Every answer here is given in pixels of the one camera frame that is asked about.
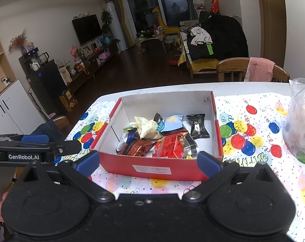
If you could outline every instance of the chair backrest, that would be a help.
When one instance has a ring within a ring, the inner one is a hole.
[[[219,82],[224,82],[224,73],[231,73],[231,82],[233,82],[234,73],[239,73],[239,81],[242,81],[242,73],[247,72],[247,68],[249,65],[249,58],[246,57],[236,57],[236,58],[228,58],[218,62],[217,64],[217,73]],[[278,65],[274,65],[273,69],[273,80],[274,82],[289,82],[289,74],[284,71]]]

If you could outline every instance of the sliding glass door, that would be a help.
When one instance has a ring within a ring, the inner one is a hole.
[[[179,22],[190,19],[186,0],[123,0],[133,36],[151,30],[158,24],[157,15],[152,10],[159,6],[163,22],[168,26],[180,26]]]

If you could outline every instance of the wooden door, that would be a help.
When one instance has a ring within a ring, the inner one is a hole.
[[[0,104],[0,135],[4,134],[22,135],[22,132]]]
[[[0,103],[24,135],[31,134],[45,122],[19,80],[0,96]]]
[[[285,0],[259,0],[261,19],[261,57],[284,67],[286,52]]]

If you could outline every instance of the yellow curtain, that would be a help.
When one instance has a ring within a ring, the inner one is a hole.
[[[122,26],[123,26],[123,28],[124,28],[124,30],[126,32],[126,35],[127,35],[128,39],[129,39],[131,45],[134,45],[133,39],[132,39],[132,37],[131,37],[131,35],[129,33],[129,30],[128,30],[127,26],[126,26],[125,17],[124,17],[123,2],[122,2],[122,0],[118,0],[118,2],[119,2],[119,5],[120,5],[120,10],[121,10],[121,24],[122,24]]]

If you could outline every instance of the yellow giraffe chair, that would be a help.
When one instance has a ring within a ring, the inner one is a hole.
[[[164,24],[164,21],[163,21],[163,18],[162,18],[162,15],[160,13],[160,9],[159,9],[159,6],[155,7],[153,10],[152,10],[153,13],[157,13],[157,18],[158,18],[158,23],[160,26],[163,27],[164,29],[164,36],[166,38],[166,36],[168,34],[172,34],[172,33],[176,33],[178,34],[178,37],[180,37],[180,32],[179,32],[179,27],[177,26],[167,26]]]

